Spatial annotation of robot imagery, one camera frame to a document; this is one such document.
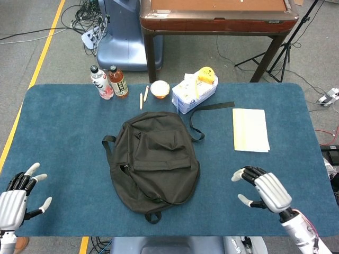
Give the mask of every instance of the small bowl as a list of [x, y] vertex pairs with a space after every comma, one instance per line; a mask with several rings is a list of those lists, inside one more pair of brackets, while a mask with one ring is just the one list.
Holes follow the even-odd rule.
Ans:
[[151, 84], [150, 91], [158, 99], [163, 99], [170, 93], [170, 85], [166, 81], [157, 80]]

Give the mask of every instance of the white paper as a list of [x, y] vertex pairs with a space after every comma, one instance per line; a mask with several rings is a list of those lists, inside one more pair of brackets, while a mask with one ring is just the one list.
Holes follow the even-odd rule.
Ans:
[[234, 150], [268, 152], [265, 110], [233, 109]]

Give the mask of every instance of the tripod stand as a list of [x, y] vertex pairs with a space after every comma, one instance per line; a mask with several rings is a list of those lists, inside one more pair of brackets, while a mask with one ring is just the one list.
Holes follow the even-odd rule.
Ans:
[[[305, 14], [305, 16], [301, 19], [301, 22], [299, 23], [299, 25], [297, 26], [296, 30], [294, 31], [294, 33], [292, 34], [292, 36], [290, 37], [290, 39], [283, 43], [280, 47], [283, 47], [283, 49], [281, 50], [279, 56], [277, 57], [277, 59], [275, 60], [275, 62], [273, 63], [273, 65], [271, 66], [271, 68], [269, 70], [265, 70], [275, 81], [277, 82], [282, 82], [283, 78], [284, 78], [284, 73], [285, 73], [285, 68], [286, 68], [286, 63], [287, 61], [290, 62], [290, 50], [292, 47], [292, 41], [294, 40], [295, 36], [297, 35], [297, 33], [299, 32], [299, 30], [301, 29], [302, 25], [304, 25], [307, 21], [310, 20], [309, 14], [312, 12], [312, 10], [314, 9], [314, 7], [316, 6], [316, 4], [319, 2], [319, 0], [314, 0], [314, 2], [312, 3], [311, 7], [308, 9], [307, 13]], [[242, 61], [240, 63], [237, 63], [236, 65], [234, 65], [234, 67], [237, 67], [239, 65], [242, 65], [246, 62], [249, 61], [254, 61], [257, 65], [259, 65], [259, 62], [256, 60], [256, 58], [261, 57], [265, 54], [261, 53], [259, 55], [256, 55], [252, 58], [249, 58], [245, 61]], [[281, 77], [280, 79], [277, 79], [273, 74], [272, 71], [274, 71], [275, 67], [277, 66], [277, 63], [279, 62], [279, 60], [282, 58], [282, 56], [284, 55], [284, 60], [283, 60], [283, 66], [282, 66], [282, 73], [281, 73]]]

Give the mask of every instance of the robotic hand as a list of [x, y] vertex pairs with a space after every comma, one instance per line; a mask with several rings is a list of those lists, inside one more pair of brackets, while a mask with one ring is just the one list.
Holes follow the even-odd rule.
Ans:
[[273, 173], [246, 166], [236, 171], [231, 180], [236, 182], [241, 179], [255, 187], [261, 201], [252, 201], [239, 194], [240, 201], [249, 207], [268, 208], [271, 212], [278, 213], [280, 223], [303, 254], [331, 253], [310, 221], [300, 211], [290, 207], [292, 197]]
[[39, 163], [34, 163], [26, 173], [16, 174], [10, 181], [5, 192], [0, 196], [0, 254], [12, 254], [16, 244], [15, 230], [25, 220], [29, 220], [44, 213], [52, 202], [48, 197], [44, 204], [31, 212], [27, 212], [27, 199], [37, 182], [47, 178], [47, 174], [31, 176], [39, 168]]

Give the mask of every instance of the blue table mat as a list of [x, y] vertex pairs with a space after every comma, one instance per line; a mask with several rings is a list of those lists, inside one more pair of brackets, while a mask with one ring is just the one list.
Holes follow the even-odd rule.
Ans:
[[[234, 151], [231, 108], [199, 111], [193, 123], [206, 137], [194, 144], [201, 176], [192, 199], [164, 211], [157, 225], [125, 207], [111, 183], [101, 140], [117, 135], [124, 121], [140, 113], [176, 112], [171, 96], [161, 100], [151, 93], [141, 112], [139, 94], [145, 87], [130, 85], [128, 98], [109, 101], [93, 85], [36, 85], [27, 92], [0, 188], [38, 161], [38, 173], [48, 178], [34, 188], [28, 210], [48, 196], [53, 201], [45, 214], [24, 222], [18, 235], [286, 235], [277, 214], [238, 200], [238, 193], [259, 199], [249, 183], [230, 180], [245, 165], [273, 172], [292, 196], [292, 207], [303, 211], [320, 235], [338, 234], [338, 207], [296, 84], [219, 84], [202, 105], [234, 101], [237, 108], [264, 109], [271, 151]], [[180, 115], [187, 127], [190, 114]]]

